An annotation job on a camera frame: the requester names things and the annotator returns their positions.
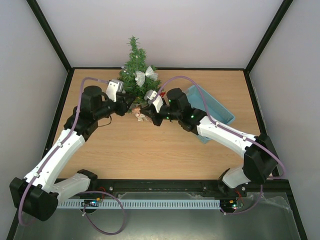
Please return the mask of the light blue plastic basket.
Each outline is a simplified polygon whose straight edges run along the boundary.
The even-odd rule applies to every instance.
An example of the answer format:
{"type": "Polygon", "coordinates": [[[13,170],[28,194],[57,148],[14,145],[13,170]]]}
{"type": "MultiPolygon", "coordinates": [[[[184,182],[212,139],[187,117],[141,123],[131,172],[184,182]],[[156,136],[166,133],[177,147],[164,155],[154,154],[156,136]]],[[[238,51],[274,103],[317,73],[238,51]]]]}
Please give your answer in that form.
{"type": "MultiPolygon", "coordinates": [[[[205,89],[200,85],[199,88],[204,96],[209,114],[216,120],[222,122],[223,124],[229,125],[235,119],[235,115],[231,113],[224,105],[222,105],[218,100],[216,100],[211,94],[209,94],[205,89]]],[[[196,86],[192,85],[188,89],[183,91],[190,105],[193,108],[200,109],[205,111],[205,105],[203,103],[202,97],[196,86]]]]}

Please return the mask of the small green christmas tree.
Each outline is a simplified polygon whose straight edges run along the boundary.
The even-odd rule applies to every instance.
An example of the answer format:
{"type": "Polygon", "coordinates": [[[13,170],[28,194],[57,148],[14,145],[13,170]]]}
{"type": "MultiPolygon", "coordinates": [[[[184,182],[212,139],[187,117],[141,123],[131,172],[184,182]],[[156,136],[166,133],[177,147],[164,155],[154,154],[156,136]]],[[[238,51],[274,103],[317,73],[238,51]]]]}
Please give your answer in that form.
{"type": "Polygon", "coordinates": [[[140,47],[138,38],[132,36],[129,39],[129,59],[121,68],[118,79],[124,83],[123,90],[135,96],[135,104],[146,102],[145,95],[149,90],[158,91],[161,81],[153,65],[148,65],[147,52],[140,47]]]}

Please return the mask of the gingerbread figure ornament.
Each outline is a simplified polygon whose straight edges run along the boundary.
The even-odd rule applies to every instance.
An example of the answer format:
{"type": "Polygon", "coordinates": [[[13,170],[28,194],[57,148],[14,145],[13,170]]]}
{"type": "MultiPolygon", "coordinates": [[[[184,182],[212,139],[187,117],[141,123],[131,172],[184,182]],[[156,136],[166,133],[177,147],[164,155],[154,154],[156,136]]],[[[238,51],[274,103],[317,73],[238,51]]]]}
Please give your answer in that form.
{"type": "Polygon", "coordinates": [[[139,113],[135,113],[134,115],[135,115],[135,117],[137,118],[137,120],[139,122],[143,122],[143,121],[147,121],[149,123],[152,122],[152,120],[148,116],[146,116],[146,115],[144,115],[144,114],[142,114],[140,112],[139,113]]]}

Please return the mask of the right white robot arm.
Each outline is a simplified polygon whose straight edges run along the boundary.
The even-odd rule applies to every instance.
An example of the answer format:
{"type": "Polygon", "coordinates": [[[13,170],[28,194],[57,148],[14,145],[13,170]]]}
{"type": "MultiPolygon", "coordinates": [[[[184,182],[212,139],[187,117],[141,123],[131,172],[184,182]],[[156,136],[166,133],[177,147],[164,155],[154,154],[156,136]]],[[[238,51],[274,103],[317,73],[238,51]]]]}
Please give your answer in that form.
{"type": "Polygon", "coordinates": [[[242,165],[228,168],[220,176],[218,191],[222,195],[229,196],[242,184],[262,185],[274,178],[272,172],[278,163],[268,135],[241,132],[214,119],[204,110],[192,107],[180,88],[171,89],[167,96],[168,102],[165,102],[156,91],[150,90],[144,97],[149,106],[142,112],[154,125],[160,126],[163,120],[177,121],[185,131],[214,140],[243,158],[242,165]]]}

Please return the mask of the white mesh bow ornament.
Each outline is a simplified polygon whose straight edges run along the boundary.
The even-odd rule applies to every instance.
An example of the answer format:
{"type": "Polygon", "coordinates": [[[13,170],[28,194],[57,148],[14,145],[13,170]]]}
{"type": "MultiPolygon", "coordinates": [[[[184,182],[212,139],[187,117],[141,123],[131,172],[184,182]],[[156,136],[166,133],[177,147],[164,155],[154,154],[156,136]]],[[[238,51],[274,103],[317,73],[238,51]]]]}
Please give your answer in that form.
{"type": "Polygon", "coordinates": [[[142,87],[146,81],[146,78],[149,78],[153,81],[158,80],[158,74],[149,66],[145,72],[137,70],[135,72],[135,82],[139,87],[142,87]]]}

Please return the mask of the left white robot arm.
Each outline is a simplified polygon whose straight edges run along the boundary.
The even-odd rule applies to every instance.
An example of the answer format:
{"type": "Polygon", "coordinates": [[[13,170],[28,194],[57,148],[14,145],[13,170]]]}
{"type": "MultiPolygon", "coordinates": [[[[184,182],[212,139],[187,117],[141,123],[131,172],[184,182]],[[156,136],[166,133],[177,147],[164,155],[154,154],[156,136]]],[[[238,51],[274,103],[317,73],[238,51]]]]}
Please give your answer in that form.
{"type": "Polygon", "coordinates": [[[112,82],[106,91],[96,85],[81,87],[77,106],[57,141],[33,170],[22,179],[14,178],[9,185],[20,224],[25,224],[24,213],[40,221],[48,220],[58,204],[94,186],[98,176],[84,169],[61,182],[56,180],[71,157],[98,128],[99,120],[112,114],[123,116],[134,99],[112,82]]]}

